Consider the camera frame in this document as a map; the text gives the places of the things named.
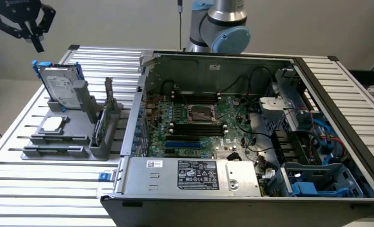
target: white wall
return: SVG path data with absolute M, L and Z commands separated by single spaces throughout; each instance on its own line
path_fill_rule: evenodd
M 184 0 L 183 45 L 192 0 Z M 71 44 L 178 48 L 176 0 L 43 0 L 56 18 L 45 52 L 0 31 L 0 78 L 35 79 L 31 60 L 59 61 Z M 374 0 L 246 0 L 247 52 L 335 55 L 350 68 L 374 61 Z

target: power supply label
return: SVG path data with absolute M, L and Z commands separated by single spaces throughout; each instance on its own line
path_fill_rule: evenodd
M 219 190 L 215 161 L 179 161 L 178 176 L 182 190 Z

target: metal workbench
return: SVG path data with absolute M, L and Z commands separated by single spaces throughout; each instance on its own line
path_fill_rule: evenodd
M 113 96 L 124 104 L 108 161 L 21 160 L 21 148 L 48 111 L 41 87 L 0 140 L 0 226 L 112 227 L 96 199 L 97 176 L 116 169 L 127 117 L 140 75 L 142 50 L 81 46 L 68 50 L 60 63 L 79 62 L 97 102 L 105 99 L 104 77 L 113 78 Z M 363 93 L 339 62 L 301 56 L 374 155 L 374 99 Z M 109 188 L 112 183 L 103 183 Z M 362 220 L 349 227 L 374 227 Z

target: motherboard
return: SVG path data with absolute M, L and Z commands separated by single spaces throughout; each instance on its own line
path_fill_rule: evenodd
M 150 157 L 226 159 L 231 153 L 247 159 L 250 113 L 242 99 L 154 96 L 147 100 Z

